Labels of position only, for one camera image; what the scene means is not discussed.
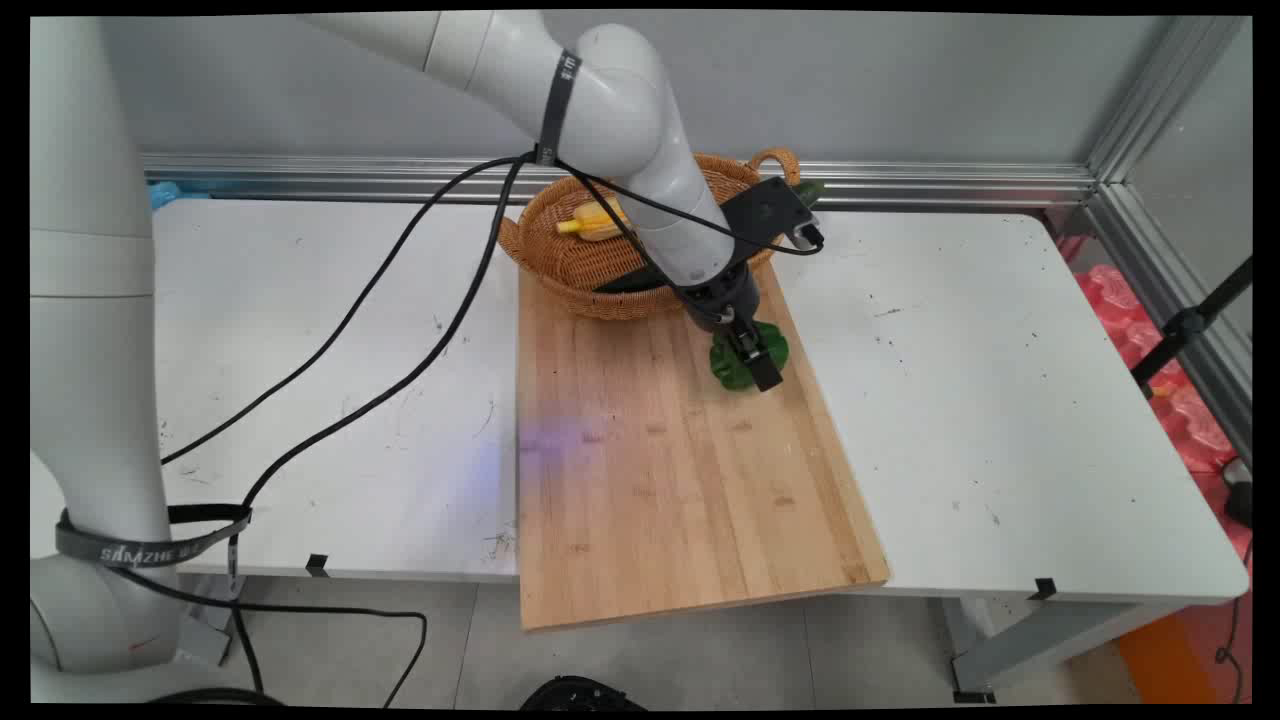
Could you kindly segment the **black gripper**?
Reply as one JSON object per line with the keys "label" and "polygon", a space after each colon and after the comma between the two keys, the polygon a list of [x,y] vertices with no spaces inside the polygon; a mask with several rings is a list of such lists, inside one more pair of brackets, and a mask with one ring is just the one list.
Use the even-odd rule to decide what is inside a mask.
{"label": "black gripper", "polygon": [[708,333],[722,332],[727,354],[744,361],[751,382],[760,392],[782,382],[785,337],[759,334],[753,320],[760,305],[760,292],[748,263],[723,269],[707,283],[684,287],[684,306],[694,324]]}

